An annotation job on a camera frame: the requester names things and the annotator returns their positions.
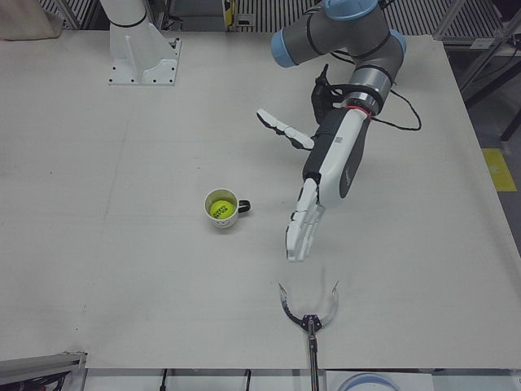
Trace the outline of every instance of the mug handle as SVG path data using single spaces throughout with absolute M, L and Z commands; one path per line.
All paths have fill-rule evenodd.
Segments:
M 239 213 L 244 213 L 250 210 L 252 204 L 248 200 L 240 200 L 239 201 Z

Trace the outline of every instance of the red ring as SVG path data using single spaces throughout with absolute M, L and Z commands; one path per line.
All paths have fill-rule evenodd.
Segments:
M 373 118 L 373 116 L 371 116 L 371 113 L 368 112 L 367 110 L 365 110 L 364 108 L 361 108 L 360 106 L 346 106 L 345 108 L 350 108 L 352 110 L 360 110 L 361 112 L 363 112 L 364 114 L 366 114 L 369 119 L 371 120 Z

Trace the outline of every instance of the white mug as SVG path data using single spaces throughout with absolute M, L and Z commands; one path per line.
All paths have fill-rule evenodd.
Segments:
M 227 218 L 215 218 L 210 214 L 210 208 L 214 202 L 228 201 L 234 206 L 234 212 Z M 233 226 L 239 218 L 239 213 L 244 213 L 250 210 L 251 204 L 248 200 L 237 200 L 235 194 L 228 189 L 215 189 L 208 193 L 204 199 L 204 212 L 210 219 L 212 224 L 217 228 L 229 228 Z

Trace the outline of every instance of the tennis ball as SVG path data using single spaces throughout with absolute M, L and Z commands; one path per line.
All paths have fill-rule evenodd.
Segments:
M 218 220 L 230 217 L 234 214 L 234 211 L 235 207 L 230 202 L 224 200 L 215 201 L 212 207 L 210 207 L 210 214 Z

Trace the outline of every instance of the yellow floor marking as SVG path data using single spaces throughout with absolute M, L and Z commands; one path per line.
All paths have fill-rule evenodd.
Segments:
M 496 191 L 517 191 L 501 149 L 483 148 L 482 151 Z

